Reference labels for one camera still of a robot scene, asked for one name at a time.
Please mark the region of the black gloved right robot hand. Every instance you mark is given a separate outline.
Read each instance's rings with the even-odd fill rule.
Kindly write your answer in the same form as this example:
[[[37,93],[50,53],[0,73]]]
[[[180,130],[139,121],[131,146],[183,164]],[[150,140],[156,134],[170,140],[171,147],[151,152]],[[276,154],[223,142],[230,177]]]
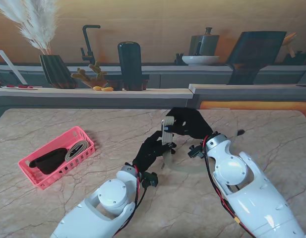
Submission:
[[[204,139],[213,133],[212,128],[196,109],[175,107],[167,116],[174,117],[174,124],[166,126],[165,132],[189,135],[194,139]]]

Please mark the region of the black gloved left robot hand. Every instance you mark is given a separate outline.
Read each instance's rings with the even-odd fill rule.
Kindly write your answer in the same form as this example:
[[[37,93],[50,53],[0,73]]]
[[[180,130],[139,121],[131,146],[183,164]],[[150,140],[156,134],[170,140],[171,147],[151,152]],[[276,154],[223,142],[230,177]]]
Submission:
[[[162,144],[162,132],[156,131],[150,137],[148,137],[141,145],[136,157],[132,161],[132,165],[137,168],[140,173],[143,173],[149,169],[149,167],[155,162],[157,157],[162,156],[165,152],[170,151],[171,154],[175,153],[175,143]]]

